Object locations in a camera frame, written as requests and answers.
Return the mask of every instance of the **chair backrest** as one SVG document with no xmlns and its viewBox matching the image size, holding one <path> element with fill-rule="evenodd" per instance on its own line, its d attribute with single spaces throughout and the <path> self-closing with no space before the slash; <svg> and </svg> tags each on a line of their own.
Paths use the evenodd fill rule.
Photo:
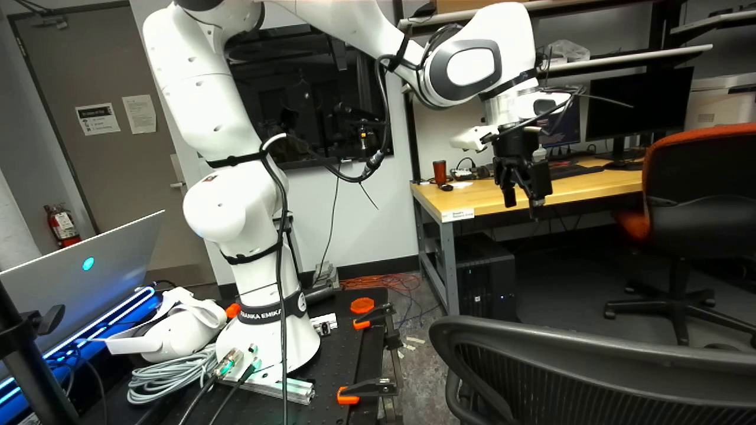
<svg viewBox="0 0 756 425">
<path fill-rule="evenodd" d="M 431 325 L 448 368 L 510 425 L 753 425 L 756 356 L 635 345 L 478 316 Z"/>
<path fill-rule="evenodd" d="M 659 140 L 644 154 L 652 244 L 698 257 L 756 251 L 756 123 Z"/>
</svg>

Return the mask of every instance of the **door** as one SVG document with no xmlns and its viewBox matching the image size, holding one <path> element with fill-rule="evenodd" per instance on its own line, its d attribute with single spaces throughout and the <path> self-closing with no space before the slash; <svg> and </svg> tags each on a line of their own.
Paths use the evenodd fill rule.
<svg viewBox="0 0 756 425">
<path fill-rule="evenodd" d="M 167 209 L 152 274 L 186 286 L 214 280 L 181 214 L 185 186 L 128 4 L 72 11 L 67 29 L 40 26 L 38 16 L 18 16 L 15 29 L 98 231 Z M 152 98 L 154 133 L 133 133 L 122 97 L 138 95 Z M 134 114 L 139 123 L 150 123 L 150 104 Z"/>
</svg>

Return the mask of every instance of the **wooden desk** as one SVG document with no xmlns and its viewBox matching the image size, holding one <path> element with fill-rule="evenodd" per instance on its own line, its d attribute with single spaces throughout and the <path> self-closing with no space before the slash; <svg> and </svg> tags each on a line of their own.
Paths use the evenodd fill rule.
<svg viewBox="0 0 756 425">
<path fill-rule="evenodd" d="M 459 314 L 459 275 L 453 251 L 453 225 L 492 214 L 513 214 L 530 207 L 526 196 L 517 190 L 517 205 L 506 207 L 503 194 L 493 180 L 476 180 L 471 186 L 441 190 L 434 185 L 414 185 L 418 257 L 421 267 L 434 286 L 447 314 Z M 576 175 L 552 180 L 548 205 L 615 199 L 641 194 L 641 169 L 602 169 L 592 175 Z M 432 241 L 425 231 L 425 218 L 439 226 L 439 267 L 431 259 Z"/>
</svg>

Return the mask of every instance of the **computer case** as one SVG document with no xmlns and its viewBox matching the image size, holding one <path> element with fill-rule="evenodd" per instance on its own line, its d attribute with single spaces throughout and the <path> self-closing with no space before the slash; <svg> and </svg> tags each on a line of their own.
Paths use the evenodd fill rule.
<svg viewBox="0 0 756 425">
<path fill-rule="evenodd" d="M 489 235 L 457 238 L 460 314 L 517 321 L 516 255 Z"/>
</svg>

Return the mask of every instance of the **laptop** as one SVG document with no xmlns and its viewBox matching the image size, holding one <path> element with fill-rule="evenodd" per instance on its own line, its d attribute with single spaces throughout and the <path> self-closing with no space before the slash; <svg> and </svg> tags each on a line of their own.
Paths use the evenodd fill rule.
<svg viewBox="0 0 756 425">
<path fill-rule="evenodd" d="M 35 340 L 43 353 L 88 327 L 145 283 L 164 219 L 165 209 L 159 209 L 0 271 L 0 283 L 18 312 L 48 314 L 51 304 L 67 307 L 61 323 Z"/>
</svg>

